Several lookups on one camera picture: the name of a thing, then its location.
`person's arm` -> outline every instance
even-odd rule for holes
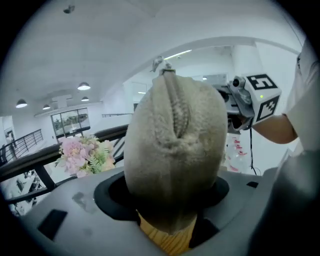
[[[260,135],[277,144],[287,144],[298,136],[285,114],[274,115],[257,123],[253,129]]]

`black metal railing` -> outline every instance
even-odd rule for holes
[[[127,132],[128,125],[122,125],[106,130],[99,131],[95,134],[95,136],[99,139],[99,141],[115,141],[114,146],[119,144],[120,140],[125,137]],[[123,153],[123,145],[124,141],[119,144],[117,147],[117,151],[114,152],[113,157],[115,163],[124,159]],[[55,183],[50,175],[47,173],[45,169],[45,165],[49,163],[55,162],[61,155],[59,153],[60,144],[55,144],[46,148],[43,148],[33,154],[29,154],[18,158],[16,161],[8,162],[7,164],[0,167],[0,182],[6,181],[23,173],[27,173],[29,171],[34,170],[38,177],[41,179],[45,187],[40,188],[38,190],[26,193],[24,195],[20,195],[14,198],[7,199],[6,202],[8,204],[15,204],[18,202],[26,201],[33,199],[35,197],[44,195],[46,193],[51,192],[59,185],[68,182],[70,180],[76,179],[77,177],[69,177],[65,180]]]
[[[41,129],[39,129],[2,146],[0,149],[1,165],[21,158],[43,139]]]

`white shirt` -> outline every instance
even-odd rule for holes
[[[297,57],[294,81],[286,103],[286,108],[284,111],[285,114],[287,114],[304,96],[319,75],[319,60],[310,42],[306,40],[303,44],[301,53]],[[293,152],[293,156],[299,155],[303,150],[302,144],[299,141]]]

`beige fuzzy pouch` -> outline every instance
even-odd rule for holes
[[[195,221],[199,197],[216,180],[226,135],[226,105],[215,88],[173,70],[153,80],[124,148],[125,181],[148,224],[174,235]]]

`ceiling light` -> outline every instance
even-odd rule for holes
[[[192,50],[185,50],[185,51],[183,51],[183,52],[179,52],[179,53],[177,53],[177,54],[171,55],[171,56],[166,57],[166,58],[164,58],[164,59],[165,59],[165,60],[169,60],[169,59],[171,59],[171,58],[173,58],[173,57],[176,57],[176,56],[179,56],[179,55],[182,55],[182,54],[186,54],[186,53],[191,52],[191,51],[192,51]]]
[[[82,82],[79,84],[78,86],[78,90],[80,91],[85,91],[85,90],[89,90],[91,87],[87,82]]]
[[[26,103],[26,101],[24,99],[19,99],[18,102],[16,103],[16,108],[17,109],[21,109],[28,106],[28,104]]]
[[[45,104],[45,105],[43,106],[43,110],[48,110],[48,109],[50,109],[50,106],[49,106],[48,104]]]

